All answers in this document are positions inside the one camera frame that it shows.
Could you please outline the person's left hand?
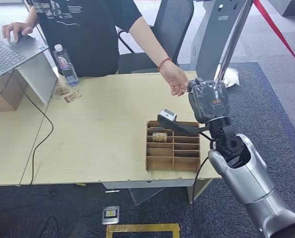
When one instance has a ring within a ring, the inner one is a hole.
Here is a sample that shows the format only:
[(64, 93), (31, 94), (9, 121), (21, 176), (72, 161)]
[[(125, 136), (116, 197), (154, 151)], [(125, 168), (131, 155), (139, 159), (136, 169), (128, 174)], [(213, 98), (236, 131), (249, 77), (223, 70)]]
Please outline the person's left hand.
[(170, 86), (173, 96), (182, 96), (187, 91), (189, 79), (179, 67), (167, 60), (161, 65), (159, 72)]

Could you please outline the person's right hand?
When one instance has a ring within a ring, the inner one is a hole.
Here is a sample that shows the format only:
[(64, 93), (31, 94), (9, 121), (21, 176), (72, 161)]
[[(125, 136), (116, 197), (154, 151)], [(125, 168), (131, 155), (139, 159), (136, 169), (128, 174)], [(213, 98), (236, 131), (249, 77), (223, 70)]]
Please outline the person's right hand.
[(14, 42), (18, 43), (24, 36), (33, 33), (35, 26), (25, 22), (12, 22), (2, 27), (2, 35), (8, 42), (11, 41), (11, 32), (13, 33)]

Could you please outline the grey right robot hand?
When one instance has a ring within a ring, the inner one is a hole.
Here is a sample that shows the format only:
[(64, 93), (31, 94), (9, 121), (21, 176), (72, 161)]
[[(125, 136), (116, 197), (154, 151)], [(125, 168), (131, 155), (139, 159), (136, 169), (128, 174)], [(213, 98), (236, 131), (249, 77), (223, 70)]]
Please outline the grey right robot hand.
[(195, 78), (189, 82), (187, 90), (189, 104), (199, 123), (226, 117), (229, 113), (229, 96), (222, 81)]

